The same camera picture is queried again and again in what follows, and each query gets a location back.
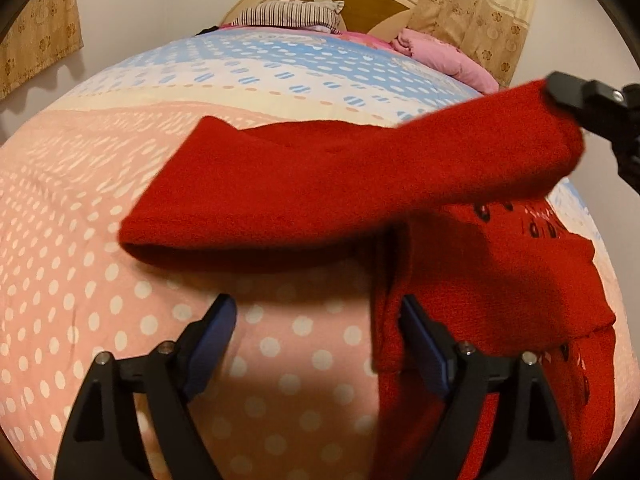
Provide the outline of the red knitted sweater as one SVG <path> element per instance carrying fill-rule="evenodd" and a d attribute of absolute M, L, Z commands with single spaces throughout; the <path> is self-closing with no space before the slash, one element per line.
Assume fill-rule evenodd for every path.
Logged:
<path fill-rule="evenodd" d="M 488 356 L 539 356 L 574 473 L 615 418 L 615 316 L 590 240 L 548 194 L 577 166 L 577 122 L 537 80 L 394 128 L 336 120 L 239 130 L 204 117 L 122 220 L 164 269 L 283 272 L 356 252 L 371 277 L 378 436 L 371 477 L 405 479 L 444 404 L 398 328 L 401 298 Z"/>

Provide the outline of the beige curtain behind headboard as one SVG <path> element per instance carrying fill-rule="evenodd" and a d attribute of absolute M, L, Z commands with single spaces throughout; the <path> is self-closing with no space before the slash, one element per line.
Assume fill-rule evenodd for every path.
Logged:
<path fill-rule="evenodd" d="M 408 27 L 461 50 L 509 87 L 536 0 L 419 0 Z"/>

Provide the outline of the polka dot bed sheet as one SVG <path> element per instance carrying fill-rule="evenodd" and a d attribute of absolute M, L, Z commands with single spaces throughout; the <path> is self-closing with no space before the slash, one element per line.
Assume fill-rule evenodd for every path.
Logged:
<path fill-rule="evenodd" d="M 190 406 L 226 479 L 403 479 L 444 402 L 413 294 L 490 356 L 532 352 L 588 478 L 639 367 L 540 82 L 486 94 L 387 49 L 274 28 L 172 42 L 78 84 L 1 149 L 1 428 L 39 479 L 96 355 L 238 305 Z"/>

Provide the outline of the pink folded blanket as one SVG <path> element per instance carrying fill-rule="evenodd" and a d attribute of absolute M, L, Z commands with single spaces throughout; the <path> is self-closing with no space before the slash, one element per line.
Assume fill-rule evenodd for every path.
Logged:
<path fill-rule="evenodd" d="M 483 66 L 451 44 L 422 32 L 404 28 L 390 42 L 362 32 L 339 32 L 336 36 L 373 49 L 405 55 L 406 58 L 412 58 L 432 70 L 450 76 L 485 96 L 500 90 L 498 81 Z"/>

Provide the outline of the striped pillow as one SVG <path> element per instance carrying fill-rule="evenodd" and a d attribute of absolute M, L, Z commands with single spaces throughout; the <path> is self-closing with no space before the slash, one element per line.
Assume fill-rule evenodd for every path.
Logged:
<path fill-rule="evenodd" d="M 274 0 L 244 9 L 231 22 L 233 26 L 282 28 L 322 27 L 337 32 L 345 3 L 337 1 Z"/>

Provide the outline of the beige curtain at left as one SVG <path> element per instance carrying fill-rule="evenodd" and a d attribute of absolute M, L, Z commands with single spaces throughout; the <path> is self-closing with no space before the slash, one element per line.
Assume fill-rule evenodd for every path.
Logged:
<path fill-rule="evenodd" d="M 29 0 L 1 43 L 1 99 L 83 46 L 77 0 Z"/>

